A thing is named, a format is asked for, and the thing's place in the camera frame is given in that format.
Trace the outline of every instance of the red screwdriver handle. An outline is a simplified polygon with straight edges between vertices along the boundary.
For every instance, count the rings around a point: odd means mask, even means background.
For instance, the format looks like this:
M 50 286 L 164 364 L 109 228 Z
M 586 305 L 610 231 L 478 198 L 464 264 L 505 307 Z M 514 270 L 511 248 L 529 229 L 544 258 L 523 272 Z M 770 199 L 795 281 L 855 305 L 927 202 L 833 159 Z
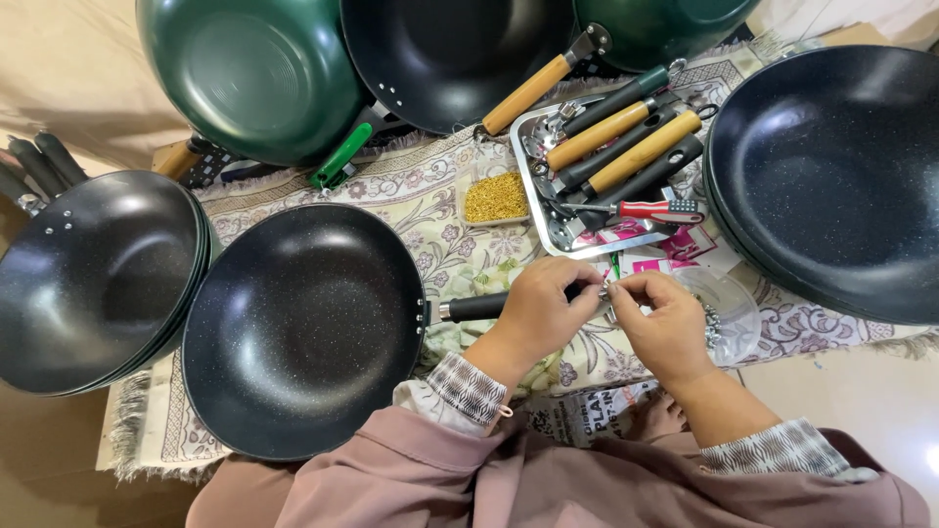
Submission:
M 694 200 L 620 202 L 619 215 L 663 224 L 695 225 L 704 222 L 704 213 Z

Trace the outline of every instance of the stack of woks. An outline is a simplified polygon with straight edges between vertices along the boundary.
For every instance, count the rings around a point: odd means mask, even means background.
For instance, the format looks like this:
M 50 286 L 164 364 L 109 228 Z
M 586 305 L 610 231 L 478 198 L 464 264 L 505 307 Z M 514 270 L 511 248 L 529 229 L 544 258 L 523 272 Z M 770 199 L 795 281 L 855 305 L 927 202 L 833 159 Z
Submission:
M 0 169 L 33 218 L 0 259 L 0 380 L 39 396 L 91 391 L 179 346 L 220 244 L 202 207 L 160 174 L 88 179 L 55 138 L 11 142 L 44 195 Z
M 774 283 L 824 307 L 939 324 L 939 57 L 799 54 L 724 102 L 704 154 L 711 213 Z

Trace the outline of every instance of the patterned sleeve cuff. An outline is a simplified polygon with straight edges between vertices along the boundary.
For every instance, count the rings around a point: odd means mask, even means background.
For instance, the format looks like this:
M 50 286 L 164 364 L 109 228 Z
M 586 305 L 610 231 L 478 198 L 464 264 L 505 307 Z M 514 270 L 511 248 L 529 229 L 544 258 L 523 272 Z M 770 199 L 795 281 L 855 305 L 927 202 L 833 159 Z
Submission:
M 701 456 L 716 474 L 801 472 L 835 476 L 850 467 L 805 418 L 701 449 Z
M 447 405 L 487 427 L 499 415 L 506 388 L 452 352 L 427 376 L 427 384 Z

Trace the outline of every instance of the screwdriver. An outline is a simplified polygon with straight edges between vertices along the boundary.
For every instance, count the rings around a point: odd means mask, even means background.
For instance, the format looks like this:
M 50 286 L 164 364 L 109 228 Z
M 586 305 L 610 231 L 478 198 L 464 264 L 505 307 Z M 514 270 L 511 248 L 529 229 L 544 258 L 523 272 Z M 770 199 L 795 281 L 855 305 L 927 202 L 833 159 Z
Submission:
M 701 212 L 695 200 L 668 200 L 663 202 L 620 202 L 608 206 L 591 206 L 587 204 L 560 204 L 570 210 L 601 210 L 607 214 L 652 220 L 662 224 L 695 225 L 704 222 L 704 213 Z

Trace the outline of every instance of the green wok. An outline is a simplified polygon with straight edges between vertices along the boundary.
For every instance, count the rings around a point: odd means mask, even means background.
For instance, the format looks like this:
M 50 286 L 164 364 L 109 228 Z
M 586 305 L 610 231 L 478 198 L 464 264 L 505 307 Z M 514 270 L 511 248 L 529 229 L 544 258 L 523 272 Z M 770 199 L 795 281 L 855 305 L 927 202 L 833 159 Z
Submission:
M 314 164 L 362 109 L 338 0 L 137 0 L 136 8 L 166 96 L 232 152 Z

